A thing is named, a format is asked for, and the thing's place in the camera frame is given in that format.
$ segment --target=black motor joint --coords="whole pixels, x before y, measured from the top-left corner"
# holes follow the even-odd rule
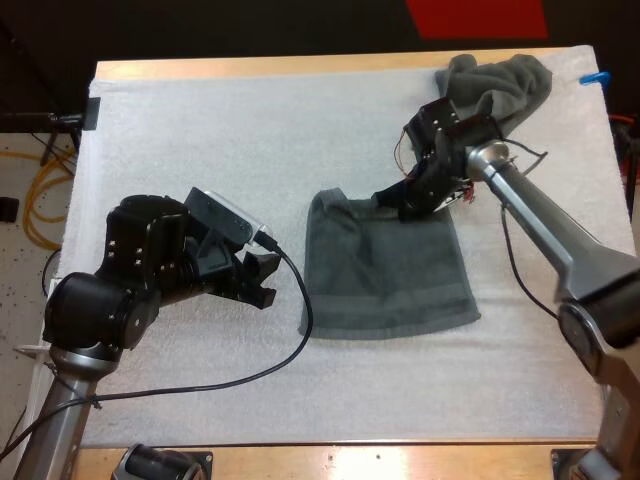
[[[403,130],[416,164],[404,180],[373,195],[379,206],[398,209],[401,221],[429,215],[468,184],[469,148],[502,139],[493,117],[460,120],[446,97],[421,107]]]

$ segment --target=white towel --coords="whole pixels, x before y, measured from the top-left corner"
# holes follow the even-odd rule
[[[605,245],[633,252],[590,47],[545,56],[549,99],[512,138],[550,154],[530,178]],[[438,97],[434,70],[189,81],[99,81],[98,129],[86,132],[61,274],[93,272],[108,211],[132,194],[184,200],[216,191],[271,225],[302,270],[306,213],[319,190],[368,198],[401,174],[402,126]],[[533,161],[515,150],[518,164]],[[498,202],[483,185],[452,208],[482,318],[388,341],[312,340],[286,369],[225,391],[115,401],[92,412],[85,445],[180,445],[347,439],[591,436],[596,385],[555,321],[518,289]],[[512,225],[525,282],[551,305],[555,274]],[[283,265],[258,311],[202,296],[161,311],[101,393],[216,383],[279,362],[297,345],[302,299]]]

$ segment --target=gray towel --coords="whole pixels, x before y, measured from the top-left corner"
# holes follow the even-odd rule
[[[478,66],[473,55],[464,54],[452,58],[447,70],[436,72],[436,82],[440,94],[453,101],[460,118],[493,115],[509,135],[547,99],[551,75],[531,55]]]
[[[407,337],[480,318],[448,209],[401,223],[395,209],[373,200],[347,200],[340,189],[318,193],[305,281],[317,338]]]

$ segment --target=table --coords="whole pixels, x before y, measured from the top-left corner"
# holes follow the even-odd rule
[[[478,50],[483,63],[516,53],[540,55],[558,49]],[[268,74],[329,73],[445,66],[462,52],[230,59],[100,62],[102,80],[180,79]],[[550,479],[551,450],[588,448],[593,439],[545,442],[526,439],[425,443],[214,446],[216,479],[251,478],[519,478]],[[80,451],[75,480],[108,478],[124,449]]]

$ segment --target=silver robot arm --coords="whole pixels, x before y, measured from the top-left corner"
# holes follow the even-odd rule
[[[611,387],[597,446],[566,478],[639,479],[640,260],[601,245],[518,171],[502,141],[467,152],[467,176],[489,186],[558,273],[562,334],[593,378]]]

